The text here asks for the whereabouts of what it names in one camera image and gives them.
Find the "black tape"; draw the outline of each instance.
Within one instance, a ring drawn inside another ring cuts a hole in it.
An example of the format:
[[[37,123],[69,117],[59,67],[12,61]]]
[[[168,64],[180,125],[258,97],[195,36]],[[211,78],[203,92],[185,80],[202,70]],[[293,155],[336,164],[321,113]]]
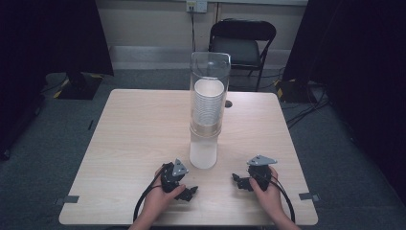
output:
[[[316,201],[320,201],[320,196],[318,194],[311,194],[311,193],[306,193],[306,194],[299,194],[299,198],[301,200],[305,200],[305,199],[311,199],[314,202]]]
[[[78,195],[67,195],[65,198],[58,198],[55,200],[55,205],[62,205],[64,203],[78,203],[79,196]]]

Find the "chair backrest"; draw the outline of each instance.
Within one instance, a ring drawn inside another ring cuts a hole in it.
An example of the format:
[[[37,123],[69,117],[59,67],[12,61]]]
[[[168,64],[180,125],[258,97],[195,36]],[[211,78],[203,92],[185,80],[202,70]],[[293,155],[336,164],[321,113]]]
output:
[[[210,44],[215,36],[235,39],[272,41],[275,27],[266,21],[228,18],[215,23],[210,32]]]

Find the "gray carpet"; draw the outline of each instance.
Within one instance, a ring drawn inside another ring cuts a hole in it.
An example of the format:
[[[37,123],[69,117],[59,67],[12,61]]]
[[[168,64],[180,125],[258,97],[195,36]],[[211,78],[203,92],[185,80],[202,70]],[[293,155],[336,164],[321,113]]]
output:
[[[264,76],[278,73],[267,70]],[[64,77],[47,76],[47,87]],[[261,85],[275,79],[265,78]],[[255,80],[234,76],[230,84],[253,86]],[[0,162],[0,229],[106,229],[61,225],[58,216],[62,207],[54,201],[69,193],[109,92],[114,88],[189,90],[189,84],[189,70],[117,70],[115,77],[102,81],[93,101],[56,100],[57,88],[46,91],[39,115],[12,146],[11,159]],[[314,86],[313,90],[319,98],[323,87]],[[281,106],[286,121],[309,108],[308,104]],[[330,105],[304,117],[290,133],[309,190],[322,199],[315,203],[319,222],[303,229],[406,229],[405,207],[380,170],[353,144],[346,123]]]

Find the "wooden table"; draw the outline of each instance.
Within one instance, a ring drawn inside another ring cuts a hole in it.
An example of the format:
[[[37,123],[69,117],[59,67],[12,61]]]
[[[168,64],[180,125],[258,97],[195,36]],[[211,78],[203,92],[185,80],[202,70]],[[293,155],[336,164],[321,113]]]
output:
[[[232,173],[248,176],[257,154],[273,165],[299,225],[318,221],[278,99],[270,93],[228,92],[217,162],[199,170],[189,160],[190,91],[116,89],[110,94],[65,203],[62,224],[129,225],[134,207],[155,171],[179,158],[190,170],[181,180],[198,186],[191,202],[174,200],[155,225],[268,225],[254,193],[239,190]],[[283,209],[289,214],[282,199]]]

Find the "baseboard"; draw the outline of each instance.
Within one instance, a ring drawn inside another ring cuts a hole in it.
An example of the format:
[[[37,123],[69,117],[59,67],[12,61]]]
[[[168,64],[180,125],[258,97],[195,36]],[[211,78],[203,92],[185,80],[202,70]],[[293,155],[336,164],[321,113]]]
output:
[[[192,49],[146,46],[109,47],[113,69],[188,69]],[[269,50],[265,69],[284,67],[290,50]]]

